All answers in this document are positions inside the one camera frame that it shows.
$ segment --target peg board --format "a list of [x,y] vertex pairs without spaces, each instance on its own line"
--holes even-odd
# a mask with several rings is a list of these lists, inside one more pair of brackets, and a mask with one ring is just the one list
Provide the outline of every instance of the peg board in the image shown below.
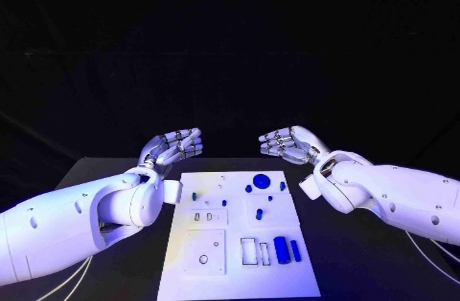
[[[253,178],[259,173],[266,174],[272,180],[267,189],[259,189],[253,184]],[[282,181],[286,182],[283,171],[182,174],[182,201],[176,205],[171,228],[159,301],[321,296],[293,197],[289,185],[285,191],[280,190]],[[247,185],[253,185],[251,193],[244,190]],[[273,201],[269,201],[269,195],[273,196]],[[259,221],[256,206],[260,205],[264,214]],[[197,211],[205,212],[199,214],[197,221],[204,226],[191,224]],[[224,238],[207,231],[223,231]],[[289,264],[279,264],[276,257],[273,239],[279,236],[287,240],[292,258]],[[257,266],[243,265],[241,238],[256,239]],[[300,262],[293,258],[292,240],[298,242]],[[270,266],[262,264],[262,243],[267,243]],[[220,260],[211,260],[208,254],[217,255]],[[199,264],[202,255],[208,257],[201,260],[214,263]],[[205,271],[199,268],[201,265],[208,268]]]

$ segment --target cable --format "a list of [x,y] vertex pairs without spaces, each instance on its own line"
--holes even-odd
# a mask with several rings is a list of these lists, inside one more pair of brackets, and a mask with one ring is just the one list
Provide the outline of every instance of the cable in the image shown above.
[[81,275],[81,278],[80,278],[80,280],[78,280],[78,282],[77,282],[77,285],[74,286],[74,289],[73,289],[70,295],[68,295],[67,298],[65,298],[65,301],[70,300],[70,297],[73,296],[73,293],[75,292],[75,290],[77,290],[77,288],[78,288],[80,282],[84,280],[84,276],[86,276],[87,271],[88,271],[88,268],[90,268],[91,260],[93,260],[93,256],[90,257],[90,261],[88,261],[88,264],[87,264],[87,268],[86,268],[86,270],[84,270],[84,274]]
[[446,273],[446,271],[436,265],[436,263],[430,260],[430,258],[427,257],[426,253],[422,251],[420,246],[417,245],[413,236],[410,235],[410,233],[406,231],[407,235],[410,236],[410,240],[413,241],[413,244],[416,246],[416,248],[419,249],[422,255],[424,256],[424,258],[429,260],[430,264],[439,269],[439,271],[445,274],[445,276],[455,281],[455,283],[460,284],[460,281],[449,274]]
[[432,241],[439,246],[439,248],[449,254],[450,258],[460,263],[460,259],[453,255],[453,253],[433,239]]
[[84,261],[84,263],[81,264],[80,268],[77,269],[74,274],[70,276],[70,278],[39,299],[37,299],[37,301],[42,301],[45,298],[48,298],[65,286],[65,284],[73,280],[74,276],[83,270],[86,264],[90,262],[90,258],[93,258],[93,256],[87,258],[87,260]]

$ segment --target white robotic arm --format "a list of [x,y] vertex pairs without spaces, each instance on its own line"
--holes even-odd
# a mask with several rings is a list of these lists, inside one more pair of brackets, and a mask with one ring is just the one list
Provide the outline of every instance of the white robotic arm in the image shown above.
[[171,164],[202,153],[201,130],[156,136],[126,173],[45,193],[0,214],[0,286],[45,276],[152,225],[182,184]]
[[321,195],[344,213],[370,209],[390,225],[460,245],[460,182],[426,171],[374,165],[362,156],[328,149],[302,126],[263,135],[262,153],[296,164],[312,163],[300,183],[312,199]]

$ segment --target black wall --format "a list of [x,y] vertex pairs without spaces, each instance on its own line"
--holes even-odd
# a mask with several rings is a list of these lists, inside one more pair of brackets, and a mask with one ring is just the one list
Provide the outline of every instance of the black wall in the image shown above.
[[259,157],[292,125],[460,178],[459,0],[0,0],[0,204],[75,160],[201,127]]

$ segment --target black table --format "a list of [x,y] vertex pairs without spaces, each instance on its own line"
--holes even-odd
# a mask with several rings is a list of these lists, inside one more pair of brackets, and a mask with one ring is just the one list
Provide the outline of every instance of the black table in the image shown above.
[[[58,188],[123,173],[137,159],[84,158]],[[299,181],[312,173],[279,158],[192,158],[175,164],[168,179],[184,172],[283,170],[293,194],[324,300],[458,300],[460,286],[433,268],[406,232],[367,210],[338,212],[321,197],[312,201]],[[140,233],[99,253],[71,300],[156,300],[175,206],[165,204],[159,218]],[[437,265],[453,271],[430,241],[417,238]],[[2,300],[35,300],[71,276],[80,264],[61,272],[0,287]],[[47,299],[63,300],[70,284]]]

